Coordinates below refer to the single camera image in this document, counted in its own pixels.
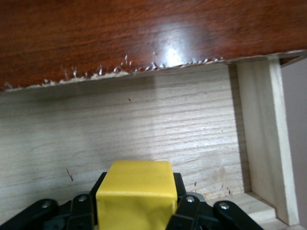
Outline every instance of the white wall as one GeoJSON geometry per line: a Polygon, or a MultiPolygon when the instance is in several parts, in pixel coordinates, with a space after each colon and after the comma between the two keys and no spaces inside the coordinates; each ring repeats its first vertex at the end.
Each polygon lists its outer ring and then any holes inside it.
{"type": "Polygon", "coordinates": [[[283,67],[282,75],[299,217],[307,229],[307,59],[283,67]]]}

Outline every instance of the light wood panel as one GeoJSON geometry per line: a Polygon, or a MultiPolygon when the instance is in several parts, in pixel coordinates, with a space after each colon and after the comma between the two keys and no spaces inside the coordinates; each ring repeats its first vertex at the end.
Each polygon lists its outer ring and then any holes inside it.
{"type": "Polygon", "coordinates": [[[277,217],[298,223],[279,60],[237,65],[252,191],[272,204],[277,217]]]}
{"type": "Polygon", "coordinates": [[[249,191],[230,72],[201,65],[1,93],[0,223],[41,198],[89,190],[119,159],[170,161],[207,198],[249,191]]]}

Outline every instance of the wood grain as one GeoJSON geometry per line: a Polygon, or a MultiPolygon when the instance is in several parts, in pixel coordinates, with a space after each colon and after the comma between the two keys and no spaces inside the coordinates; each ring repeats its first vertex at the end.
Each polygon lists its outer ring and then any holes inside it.
{"type": "Polygon", "coordinates": [[[228,66],[139,76],[0,94],[0,222],[43,197],[63,203],[89,190],[120,159],[170,161],[206,198],[250,191],[228,66]]]}
{"type": "Polygon", "coordinates": [[[0,90],[306,51],[306,12],[305,0],[2,0],[0,90]]]}
{"type": "Polygon", "coordinates": [[[252,191],[298,224],[295,184],[277,58],[237,65],[252,191]]]}

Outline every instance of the reddish-brown wood surface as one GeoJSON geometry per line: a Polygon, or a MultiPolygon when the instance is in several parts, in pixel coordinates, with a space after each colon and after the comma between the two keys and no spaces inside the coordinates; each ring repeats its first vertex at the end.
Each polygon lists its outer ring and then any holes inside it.
{"type": "Polygon", "coordinates": [[[306,0],[2,0],[0,14],[0,90],[307,50],[306,0]]]}

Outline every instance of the wooden shelf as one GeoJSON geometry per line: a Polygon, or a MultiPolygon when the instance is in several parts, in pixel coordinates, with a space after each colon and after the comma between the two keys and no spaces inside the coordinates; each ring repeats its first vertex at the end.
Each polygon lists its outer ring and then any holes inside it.
{"type": "Polygon", "coordinates": [[[300,229],[280,68],[269,58],[0,93],[0,222],[131,159],[171,162],[188,191],[233,199],[265,229],[300,229]]]}

